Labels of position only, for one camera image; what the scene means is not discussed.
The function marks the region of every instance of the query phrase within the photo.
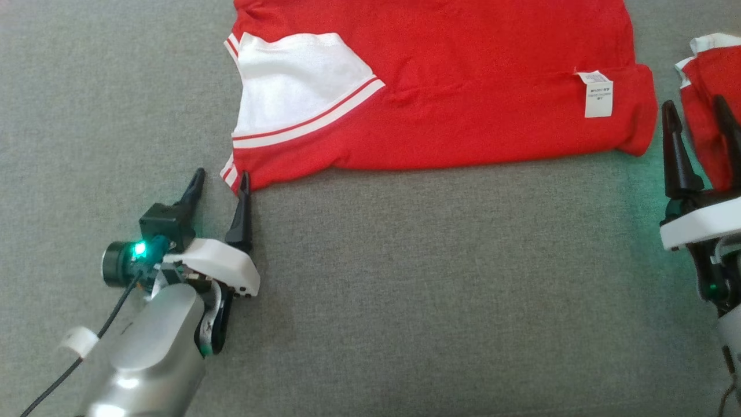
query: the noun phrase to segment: red t-shirt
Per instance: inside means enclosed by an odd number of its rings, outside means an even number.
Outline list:
[[[328,166],[446,168],[619,149],[657,116],[622,0],[235,0],[242,76],[222,176],[253,188]],[[614,84],[585,118],[576,72]]]

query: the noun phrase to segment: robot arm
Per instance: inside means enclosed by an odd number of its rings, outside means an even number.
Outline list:
[[[665,190],[670,201],[660,232],[664,249],[690,252],[700,297],[718,311],[723,355],[734,380],[725,403],[735,388],[736,368],[741,367],[741,127],[722,96],[715,98],[715,113],[733,173],[727,191],[704,189],[682,142],[674,103],[662,106]]]
[[[156,203],[147,210],[139,219],[142,241],[114,242],[103,254],[103,280],[126,291],[97,338],[134,286],[149,303],[120,336],[79,417],[183,416],[205,374],[205,357],[224,346],[232,300],[258,294],[260,276],[247,254],[252,249],[249,179],[242,178],[227,244],[196,238],[190,225],[204,178],[199,168],[177,203]],[[97,341],[89,333],[92,342],[86,340],[85,351]],[[82,362],[84,353],[78,351],[81,358],[22,417]]]

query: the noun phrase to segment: clothing tag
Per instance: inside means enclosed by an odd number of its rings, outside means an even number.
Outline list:
[[[587,108],[584,117],[612,116],[612,81],[599,71],[576,74],[587,85]]]

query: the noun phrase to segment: red fabric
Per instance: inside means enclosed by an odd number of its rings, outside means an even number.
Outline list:
[[[622,0],[235,0],[233,33],[338,33],[386,84],[335,123],[235,148],[253,188],[328,166],[405,170],[564,157],[651,142],[657,104]],[[577,71],[614,81],[586,119]]]
[[[731,187],[731,166],[713,100],[722,94],[736,119],[741,120],[741,46],[700,52],[682,72],[691,82],[680,93],[695,154],[713,187],[727,190]]]

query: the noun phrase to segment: red stripe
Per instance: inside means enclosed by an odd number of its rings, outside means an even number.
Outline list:
[[[227,38],[227,42],[229,42],[229,46],[231,46],[232,50],[234,51],[234,55],[239,56],[239,52],[236,51],[236,47],[234,47],[234,44],[231,43],[231,39]]]
[[[359,88],[358,88],[357,90],[355,90],[355,91],[354,91],[354,92],[353,92],[353,93],[352,93],[351,95],[349,95],[349,96],[345,97],[344,99],[342,99],[342,101],[341,101],[341,102],[339,102],[339,103],[335,104],[334,106],[332,106],[332,108],[331,108],[331,109],[329,109],[329,110],[327,110],[326,112],[324,112],[324,113],[322,113],[322,114],[320,114],[320,115],[318,115],[318,116],[314,117],[313,119],[309,119],[309,120],[307,120],[307,121],[305,121],[305,122],[301,122],[301,123],[299,123],[298,125],[293,125],[293,126],[291,126],[291,127],[289,127],[289,128],[284,128],[284,129],[280,129],[280,130],[278,130],[278,131],[272,131],[272,132],[267,132],[267,133],[264,133],[264,134],[251,134],[251,135],[247,135],[247,136],[240,136],[240,137],[235,137],[235,138],[233,138],[233,140],[241,140],[241,139],[254,139],[254,138],[256,138],[256,137],[266,137],[266,136],[270,136],[270,135],[274,135],[274,134],[281,134],[281,133],[283,133],[283,132],[287,132],[287,131],[293,130],[293,129],[295,129],[295,128],[300,128],[300,127],[301,127],[301,126],[303,126],[303,125],[308,125],[309,123],[312,123],[312,122],[314,122],[314,121],[316,121],[316,120],[318,120],[318,119],[321,119],[321,118],[322,118],[322,117],[324,117],[324,116],[327,116],[327,115],[328,115],[329,113],[332,113],[332,112],[333,112],[333,111],[335,111],[335,110],[336,110],[336,109],[337,109],[337,108],[338,108],[339,106],[341,106],[341,105],[342,105],[342,104],[343,104],[344,102],[347,102],[347,101],[348,101],[349,99],[352,99],[353,97],[355,97],[355,96],[356,96],[356,95],[357,95],[357,94],[358,94],[359,92],[363,91],[363,89],[364,89],[364,88],[366,88],[366,87],[367,87],[367,86],[368,86],[368,85],[369,85],[370,83],[372,83],[372,82],[376,81],[377,79],[378,79],[378,77],[374,77],[374,78],[372,78],[372,79],[369,79],[369,80],[368,80],[368,81],[367,81],[367,82],[366,82],[365,84],[361,85],[361,86],[360,86],[360,87],[359,87]]]

